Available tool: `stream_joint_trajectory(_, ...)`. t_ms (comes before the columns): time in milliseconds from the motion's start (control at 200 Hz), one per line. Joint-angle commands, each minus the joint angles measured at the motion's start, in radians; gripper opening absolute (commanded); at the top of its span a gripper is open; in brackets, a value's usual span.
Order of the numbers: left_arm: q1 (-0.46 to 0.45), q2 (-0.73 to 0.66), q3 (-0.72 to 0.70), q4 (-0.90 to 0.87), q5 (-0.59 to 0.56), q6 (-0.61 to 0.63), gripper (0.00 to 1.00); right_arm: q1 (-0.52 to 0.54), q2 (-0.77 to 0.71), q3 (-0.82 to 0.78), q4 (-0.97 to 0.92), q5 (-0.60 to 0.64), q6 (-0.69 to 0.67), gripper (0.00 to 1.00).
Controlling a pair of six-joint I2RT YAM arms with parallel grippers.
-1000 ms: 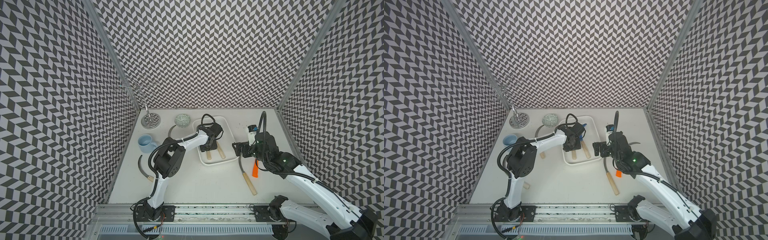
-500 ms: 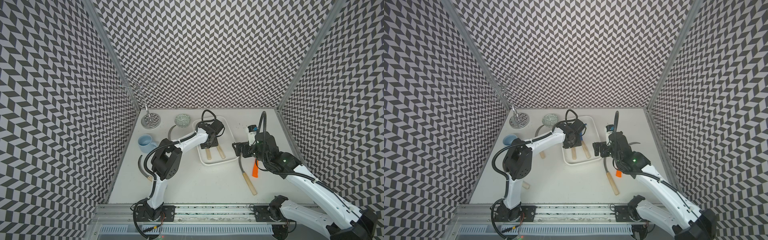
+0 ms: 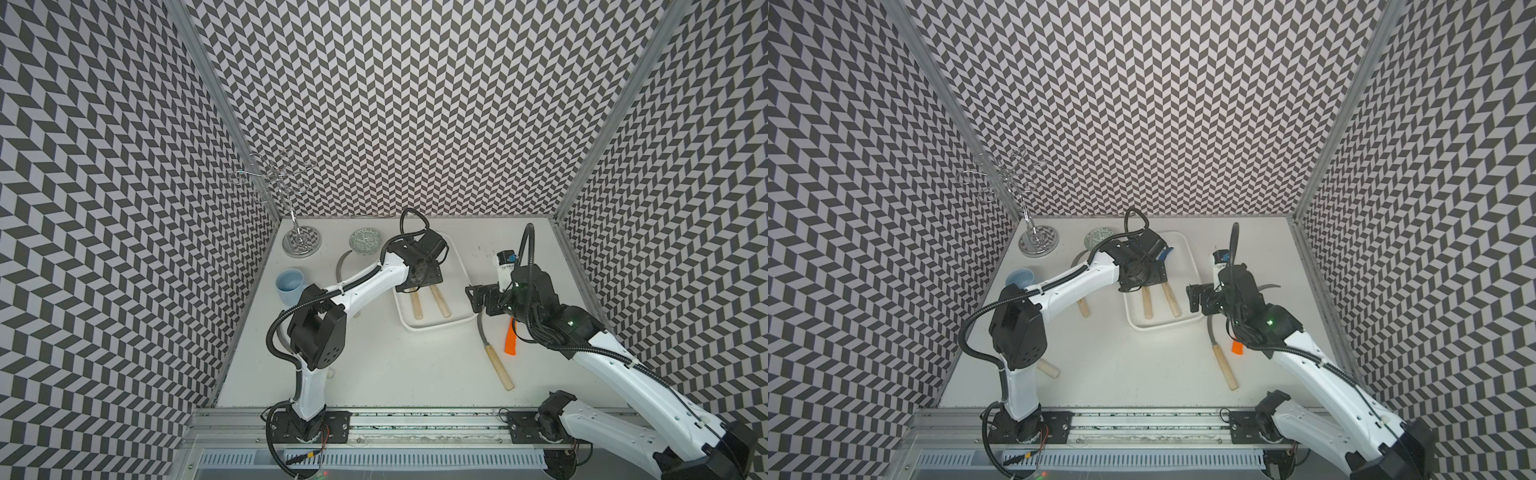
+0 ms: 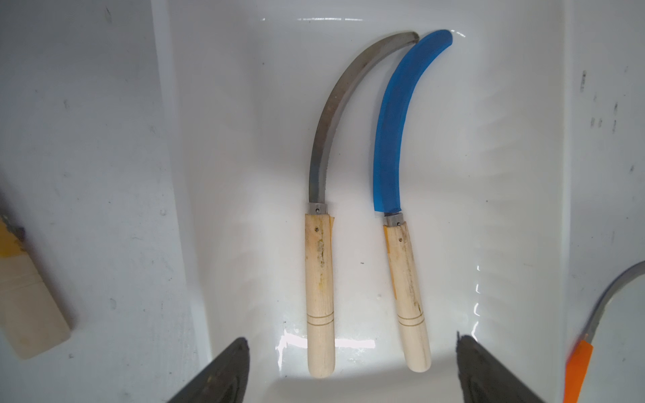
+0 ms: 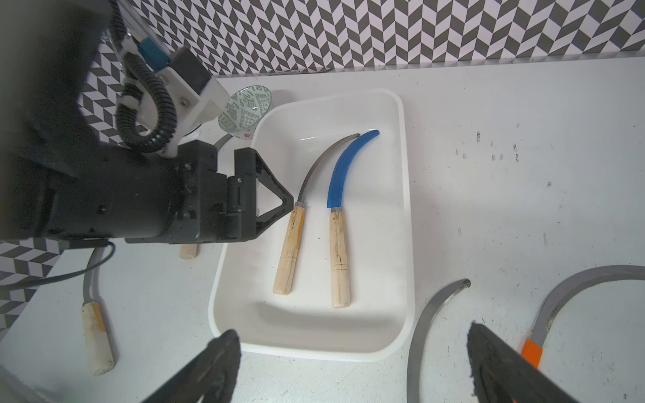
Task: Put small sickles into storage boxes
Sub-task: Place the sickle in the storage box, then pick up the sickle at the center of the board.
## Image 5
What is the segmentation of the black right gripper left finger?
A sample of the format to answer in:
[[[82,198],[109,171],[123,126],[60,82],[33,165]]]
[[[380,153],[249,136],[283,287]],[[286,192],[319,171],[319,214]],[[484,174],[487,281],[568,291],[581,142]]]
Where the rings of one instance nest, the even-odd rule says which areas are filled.
[[[230,329],[144,402],[230,402],[240,370],[240,338]]]

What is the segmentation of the blue blade wooden handle sickle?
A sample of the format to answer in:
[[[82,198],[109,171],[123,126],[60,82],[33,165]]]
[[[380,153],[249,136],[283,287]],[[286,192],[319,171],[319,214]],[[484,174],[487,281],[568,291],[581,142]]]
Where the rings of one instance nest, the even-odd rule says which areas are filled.
[[[339,156],[329,184],[327,208],[330,209],[329,251],[333,308],[345,308],[351,304],[349,259],[342,210],[344,184],[354,158],[379,135],[380,131],[375,129],[353,140]]]

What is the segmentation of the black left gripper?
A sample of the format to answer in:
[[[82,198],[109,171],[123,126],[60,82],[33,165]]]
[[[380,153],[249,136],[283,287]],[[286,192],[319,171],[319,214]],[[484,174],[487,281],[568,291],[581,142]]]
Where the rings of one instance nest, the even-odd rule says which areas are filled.
[[[252,148],[234,152],[234,174],[218,171],[218,149],[196,140],[178,149],[179,207],[166,243],[237,243],[259,237],[290,213],[294,198]],[[284,203],[256,216],[256,179]]]

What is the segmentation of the orange handle small sickle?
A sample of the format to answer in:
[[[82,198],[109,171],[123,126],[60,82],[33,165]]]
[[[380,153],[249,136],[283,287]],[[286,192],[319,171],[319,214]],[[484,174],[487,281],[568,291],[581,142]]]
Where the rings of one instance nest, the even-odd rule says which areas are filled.
[[[575,296],[596,285],[620,280],[644,280],[644,267],[606,265],[583,270],[556,285],[544,299],[532,329],[522,347],[521,356],[534,368],[541,362],[544,343],[559,311]]]

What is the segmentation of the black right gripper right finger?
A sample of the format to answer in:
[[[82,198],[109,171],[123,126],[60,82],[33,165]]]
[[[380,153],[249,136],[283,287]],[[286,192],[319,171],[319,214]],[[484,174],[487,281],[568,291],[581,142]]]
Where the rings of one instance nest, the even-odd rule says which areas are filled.
[[[467,349],[480,402],[576,402],[483,324],[471,324]]]

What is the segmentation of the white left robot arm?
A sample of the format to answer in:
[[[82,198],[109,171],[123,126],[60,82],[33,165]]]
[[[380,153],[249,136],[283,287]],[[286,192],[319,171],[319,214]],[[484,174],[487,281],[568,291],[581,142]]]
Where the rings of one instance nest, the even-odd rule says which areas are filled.
[[[79,106],[108,35],[123,68],[101,141]],[[186,136],[223,114],[228,93],[191,50],[169,51],[125,1],[1,4],[1,238],[90,248],[235,243],[292,211],[251,148],[218,171],[218,147]]]

